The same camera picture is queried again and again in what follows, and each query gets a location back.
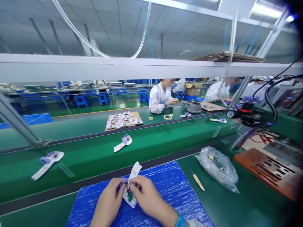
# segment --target clear plastic tube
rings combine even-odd
[[[236,30],[237,30],[237,20],[238,20],[238,13],[239,13],[239,6],[240,6],[240,0],[238,0],[238,4],[237,4],[237,8],[235,11],[235,15],[234,15],[234,19],[233,19],[233,25],[232,25],[232,29],[231,29],[231,39],[230,39],[230,47],[229,47],[229,59],[228,59],[228,63],[227,63],[227,69],[226,69],[226,73],[225,73],[225,77],[219,87],[219,97],[221,102],[223,103],[223,105],[225,105],[227,108],[229,108],[229,106],[224,102],[222,96],[221,96],[221,89],[223,87],[223,84],[225,83],[226,77],[228,76],[229,73],[229,68],[231,65],[231,62],[233,60],[233,55],[234,55],[234,48],[235,48],[235,35],[236,35]]]
[[[76,33],[76,35],[86,44],[88,45],[93,51],[95,51],[97,54],[106,57],[106,58],[111,58],[111,56],[106,55],[105,53],[101,52],[100,50],[94,48],[90,42],[78,31],[78,29],[73,25],[73,23],[69,20],[68,16],[65,14],[64,10],[62,9],[61,5],[59,4],[58,0],[52,0],[54,5],[56,6],[56,8],[58,9],[59,13],[61,14],[61,16],[64,18],[64,20],[66,21],[66,23],[70,26],[70,28]],[[147,16],[146,16],[146,23],[145,23],[145,28],[144,28],[144,32],[143,32],[143,37],[139,46],[139,49],[137,50],[137,52],[130,58],[136,58],[138,56],[138,54],[140,53],[143,44],[144,44],[144,40],[145,40],[145,36],[146,36],[146,31],[147,31],[147,26],[148,26],[148,22],[149,22],[149,16],[151,13],[151,7],[152,7],[152,0],[149,0],[148,3],[148,10],[147,10]]]

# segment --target wooden tray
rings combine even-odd
[[[134,116],[133,117],[136,117],[138,120],[142,120],[141,119],[141,117],[140,117],[140,115],[139,115],[139,113],[138,113],[138,111],[136,111],[136,112],[131,112]],[[123,127],[123,128],[129,128],[129,127],[133,127],[133,126],[136,126],[136,125],[129,125],[129,126],[126,126],[126,127]],[[119,129],[116,129],[116,128],[114,128],[114,129],[107,129],[106,128],[106,126],[105,126],[105,131],[113,131],[113,130],[119,130]]]
[[[293,201],[297,200],[300,183],[303,180],[300,173],[268,157],[256,148],[237,154],[234,160],[283,196]]]
[[[221,107],[216,104],[213,104],[210,102],[205,102],[205,101],[201,102],[201,109],[206,113],[214,113],[214,112],[220,112],[220,111],[227,110],[227,108],[225,108],[225,107]]]

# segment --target plastic bag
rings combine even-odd
[[[228,159],[228,157],[210,146],[201,149],[199,154],[195,155],[201,166],[229,191],[240,193],[236,183],[238,174]]]

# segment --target yellow floor line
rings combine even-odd
[[[131,108],[123,108],[123,109],[135,109],[135,108],[143,108],[143,107],[131,107]],[[57,117],[68,117],[68,116],[76,116],[76,115],[82,115],[82,114],[94,114],[94,113],[101,113],[101,112],[108,112],[108,111],[115,111],[115,110],[123,110],[123,109],[104,110],[104,111],[96,111],[96,112],[90,112],[90,113],[77,113],[77,114],[63,115],[63,116],[57,116]]]

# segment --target yellow tape roll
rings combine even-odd
[[[173,118],[173,117],[170,116],[170,115],[168,115],[168,114],[167,114],[167,115],[164,115],[164,119],[165,119],[165,120],[172,120],[172,118]]]

